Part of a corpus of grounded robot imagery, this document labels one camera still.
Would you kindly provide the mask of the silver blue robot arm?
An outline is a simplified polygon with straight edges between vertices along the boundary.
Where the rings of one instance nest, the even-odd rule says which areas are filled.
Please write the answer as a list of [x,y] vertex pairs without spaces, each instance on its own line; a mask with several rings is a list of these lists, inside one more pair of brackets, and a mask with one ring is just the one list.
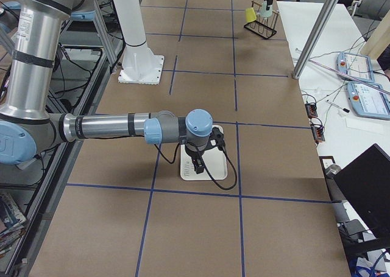
[[21,11],[10,81],[1,105],[1,163],[19,164],[63,142],[142,137],[155,146],[178,143],[202,173],[213,120],[205,110],[177,117],[169,111],[124,115],[51,114],[46,99],[61,25],[72,13],[93,11],[94,0],[18,0]]

